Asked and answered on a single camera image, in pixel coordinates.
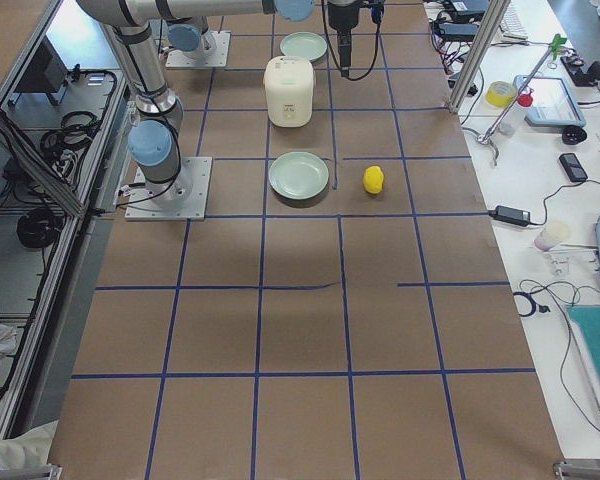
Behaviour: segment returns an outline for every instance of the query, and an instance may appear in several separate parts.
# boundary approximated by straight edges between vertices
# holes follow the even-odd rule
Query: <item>paper cup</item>
[[[564,222],[557,220],[551,220],[546,223],[540,235],[533,241],[535,246],[546,252],[552,247],[555,247],[559,243],[564,242],[571,236],[571,229],[569,225]]]

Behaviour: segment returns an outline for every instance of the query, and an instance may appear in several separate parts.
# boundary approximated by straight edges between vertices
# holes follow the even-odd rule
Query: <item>cream-colored box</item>
[[[279,127],[301,127],[311,119],[315,74],[303,57],[272,58],[264,72],[269,118]]]

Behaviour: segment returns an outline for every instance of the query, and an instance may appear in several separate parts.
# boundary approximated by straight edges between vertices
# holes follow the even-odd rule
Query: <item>blue joint cap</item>
[[[183,52],[193,52],[198,45],[202,34],[198,27],[187,23],[178,23],[169,26],[169,41],[171,45]]]
[[[313,0],[274,0],[274,2],[280,15],[292,22],[306,20],[315,8]]]
[[[171,132],[155,120],[144,120],[129,132],[129,150],[144,167],[160,165],[169,156],[172,146]]]

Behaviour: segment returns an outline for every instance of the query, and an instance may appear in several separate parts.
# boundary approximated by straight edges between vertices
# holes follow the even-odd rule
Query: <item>green clamp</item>
[[[559,33],[556,33],[556,35],[553,37],[553,40],[549,44],[549,48],[553,53],[554,60],[558,58],[558,55],[560,54],[560,47],[565,43],[567,43],[567,37],[563,37]]]

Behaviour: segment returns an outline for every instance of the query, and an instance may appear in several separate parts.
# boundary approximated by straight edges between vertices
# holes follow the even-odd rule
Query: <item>round plate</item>
[[[280,51],[284,55],[304,57],[310,62],[315,62],[327,53],[327,42],[315,33],[297,32],[282,39]]]
[[[289,152],[269,167],[269,184],[291,200],[307,200],[318,195],[329,182],[329,170],[320,157],[308,152]]]

